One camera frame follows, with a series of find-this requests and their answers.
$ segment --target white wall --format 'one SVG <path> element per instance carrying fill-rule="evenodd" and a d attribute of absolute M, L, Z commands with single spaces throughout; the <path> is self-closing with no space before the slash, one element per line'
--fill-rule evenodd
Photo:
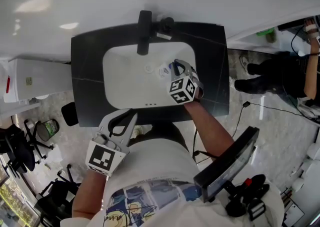
<path fill-rule="evenodd" d="M 320 0 L 0 0 L 0 56 L 46 54 L 68 60 L 72 36 L 136 23 L 142 9 L 176 21 L 221 24 L 227 38 L 235 40 L 320 14 Z M 60 28 L 70 23 L 78 26 Z"/>
<path fill-rule="evenodd" d="M 320 211 L 320 164 L 312 164 L 303 187 L 292 196 L 305 215 L 294 227 L 305 227 Z"/>

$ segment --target black pants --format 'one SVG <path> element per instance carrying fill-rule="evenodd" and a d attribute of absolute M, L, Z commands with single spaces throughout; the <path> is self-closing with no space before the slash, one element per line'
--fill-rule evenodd
<path fill-rule="evenodd" d="M 129 141 L 128 146 L 151 139 L 167 139 L 181 144 L 186 150 L 186 142 L 179 129 L 171 122 L 158 122 L 152 125 L 152 129 L 146 134 L 139 134 L 136 138 Z"/>
<path fill-rule="evenodd" d="M 300 72 L 295 58 L 269 59 L 261 64 L 249 63 L 247 70 L 251 75 L 260 76 L 236 80 L 234 87 L 238 91 L 258 95 L 272 92 L 279 95 L 284 93 L 284 86 L 285 91 L 292 97 L 305 97 L 305 75 Z"/>

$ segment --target concrete floor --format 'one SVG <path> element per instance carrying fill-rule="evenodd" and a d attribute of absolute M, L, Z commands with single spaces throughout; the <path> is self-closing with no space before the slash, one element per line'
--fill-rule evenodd
<path fill-rule="evenodd" d="M 239 56 L 241 54 L 245 54 L 250 62 L 255 63 L 260 63 L 268 57 L 263 53 L 229 50 L 230 76 L 236 79 L 249 78 L 240 65 Z M 263 96 L 265 106 L 296 112 L 295 108 L 282 101 L 277 95 L 266 93 Z M 37 165 L 33 172 L 25 174 L 36 193 L 41 192 L 50 181 L 54 180 L 59 170 L 66 170 L 67 164 L 72 165 L 71 173 L 76 182 L 81 182 L 86 172 L 86 152 L 89 140 L 94 136 L 96 128 L 79 127 L 79 125 L 67 126 L 61 113 L 61 107 L 73 101 L 72 91 L 50 95 L 41 101 L 40 107 L 25 111 L 15 118 L 15 122 L 20 127 L 23 126 L 25 119 L 33 122 L 56 119 L 60 125 L 59 132 L 47 142 L 47 144 L 54 144 L 54 150 L 41 149 L 47 154 L 47 159 L 41 160 L 40 165 Z M 245 94 L 230 88 L 229 115 L 217 119 L 231 135 L 235 131 L 242 104 L 246 101 L 260 104 L 262 96 Z M 306 157 L 307 149 L 314 141 L 318 128 L 306 122 L 302 117 L 290 113 L 266 108 L 263 108 L 263 112 L 261 111 L 261 107 L 256 105 L 244 108 L 234 138 L 236 139 L 248 126 L 260 129 L 257 139 L 258 147 L 252 164 L 259 173 L 265 174 L 283 191 L 298 177 L 299 171 L 297 170 Z M 184 121 L 175 124 L 180 129 L 189 151 L 192 151 L 195 133 L 193 122 Z M 145 131 L 149 128 L 149 126 L 143 127 Z M 196 150 L 203 149 L 201 139 L 197 136 Z M 199 155 L 197 161 L 205 158 L 206 156 Z"/>

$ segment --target white t-shirt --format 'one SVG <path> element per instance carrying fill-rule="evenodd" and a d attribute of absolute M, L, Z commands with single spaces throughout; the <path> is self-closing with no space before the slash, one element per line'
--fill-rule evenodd
<path fill-rule="evenodd" d="M 193 182 L 199 173 L 189 152 L 177 142 L 136 143 L 105 185 L 103 208 L 92 220 L 69 218 L 61 227 L 252 226 L 248 216 L 232 218 L 219 199 L 201 201 Z"/>

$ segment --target green sticker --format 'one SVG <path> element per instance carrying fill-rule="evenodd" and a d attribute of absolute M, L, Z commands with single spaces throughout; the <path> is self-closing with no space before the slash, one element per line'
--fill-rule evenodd
<path fill-rule="evenodd" d="M 31 86 L 32 85 L 32 77 L 26 77 L 25 78 L 25 83 L 27 86 Z"/>

